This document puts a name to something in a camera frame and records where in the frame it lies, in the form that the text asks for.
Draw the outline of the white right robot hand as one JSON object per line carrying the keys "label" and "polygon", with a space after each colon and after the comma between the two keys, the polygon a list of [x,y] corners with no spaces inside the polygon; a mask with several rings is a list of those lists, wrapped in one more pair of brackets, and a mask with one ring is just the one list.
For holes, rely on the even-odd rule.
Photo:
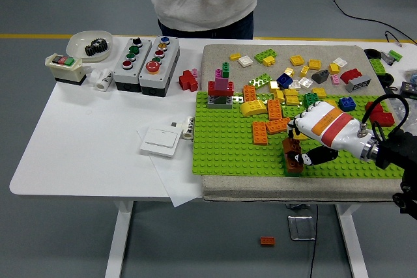
{"label": "white right robot hand", "polygon": [[288,158],[302,165],[318,165],[338,157],[340,150],[350,152],[359,160],[369,162],[376,138],[367,125],[350,114],[318,101],[290,120],[287,124],[290,138],[304,134],[321,145],[306,153],[290,152]]}

